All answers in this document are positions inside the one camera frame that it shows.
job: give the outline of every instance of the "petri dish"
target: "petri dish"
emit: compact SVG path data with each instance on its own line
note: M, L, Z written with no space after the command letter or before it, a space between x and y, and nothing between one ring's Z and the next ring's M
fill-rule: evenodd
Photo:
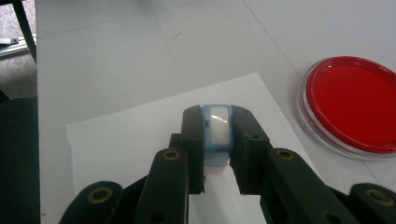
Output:
M385 66L342 56L315 63L299 89L304 126L348 157L396 156L396 74Z

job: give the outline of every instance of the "white table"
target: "white table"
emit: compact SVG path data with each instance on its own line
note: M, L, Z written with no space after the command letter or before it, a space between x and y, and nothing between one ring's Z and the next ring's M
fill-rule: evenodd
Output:
M396 190L396 160L357 161L298 124L310 65L353 55L396 71L396 3L37 0L42 223L75 198L65 125L259 72L323 181Z

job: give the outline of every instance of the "red lid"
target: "red lid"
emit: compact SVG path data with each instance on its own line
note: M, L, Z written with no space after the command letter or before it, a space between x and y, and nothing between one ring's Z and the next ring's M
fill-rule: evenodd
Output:
M368 152L396 152L396 74L388 68L361 58L330 58L311 72L306 95L336 138Z

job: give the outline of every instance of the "blue and white object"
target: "blue and white object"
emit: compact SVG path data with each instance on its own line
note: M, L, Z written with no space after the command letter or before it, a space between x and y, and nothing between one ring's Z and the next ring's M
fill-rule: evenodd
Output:
M233 109L230 105L202 106L204 121L204 166L208 172L221 172L233 150Z

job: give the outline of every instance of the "white paper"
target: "white paper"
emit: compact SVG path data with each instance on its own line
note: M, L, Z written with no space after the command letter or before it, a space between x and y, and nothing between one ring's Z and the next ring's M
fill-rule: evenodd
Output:
M157 151L180 133L182 113L193 105L239 105L250 110L274 147L299 153L303 146L259 75L251 74L146 105L67 125L75 192L101 180L127 187L149 173ZM265 223L260 196L241 196L231 167L206 174L205 194L190 196L189 221Z

